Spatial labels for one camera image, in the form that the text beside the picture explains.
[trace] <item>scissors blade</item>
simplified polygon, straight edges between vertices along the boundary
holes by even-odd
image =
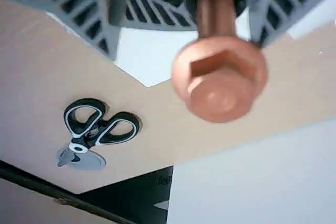
[[[59,160],[57,163],[58,167],[64,166],[66,164],[71,163],[71,161],[75,158],[75,154],[72,150],[70,149],[65,149],[61,155],[59,156]]]

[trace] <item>white wall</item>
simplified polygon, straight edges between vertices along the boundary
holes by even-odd
[[[178,223],[335,224],[336,119],[176,165]]]
[[[114,222],[0,179],[1,224],[112,224]]]

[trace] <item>beige surface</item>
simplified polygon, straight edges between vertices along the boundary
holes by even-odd
[[[80,209],[60,205],[52,198],[0,179],[2,224],[113,224]]]
[[[0,159],[74,193],[336,114],[333,25],[268,48],[266,91],[252,113],[229,124],[189,114],[169,82],[145,88],[43,13],[1,1],[0,31]],[[84,97],[106,102],[110,115],[127,110],[143,120],[132,141],[94,149],[107,161],[100,172],[56,167],[56,151],[70,140],[63,110]]]

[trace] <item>copper bolt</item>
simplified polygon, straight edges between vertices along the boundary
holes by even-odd
[[[210,122],[248,113],[267,81],[256,46],[236,36],[233,0],[197,0],[198,40],[175,58],[172,81],[189,110]]]

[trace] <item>black scissors handle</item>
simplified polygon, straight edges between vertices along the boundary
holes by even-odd
[[[78,122],[75,112],[80,108],[92,108],[95,112],[85,123]],[[140,119],[129,112],[119,112],[109,120],[103,120],[105,104],[97,99],[85,98],[70,104],[64,111],[64,122],[72,135],[69,148],[75,153],[86,153],[96,145],[119,144],[134,138],[141,128]],[[130,132],[113,135],[111,131],[120,123],[132,126]]]
[[[113,135],[110,132],[121,122],[129,123],[132,126],[130,132]],[[101,121],[103,131],[98,135],[96,145],[119,144],[134,138],[141,128],[140,119],[129,112],[119,112],[108,121]]]
[[[92,108],[95,112],[86,123],[80,123],[76,119],[76,110],[80,108]],[[80,138],[89,132],[95,124],[101,120],[106,112],[105,104],[97,99],[84,98],[70,104],[64,111],[64,122],[73,138]]]

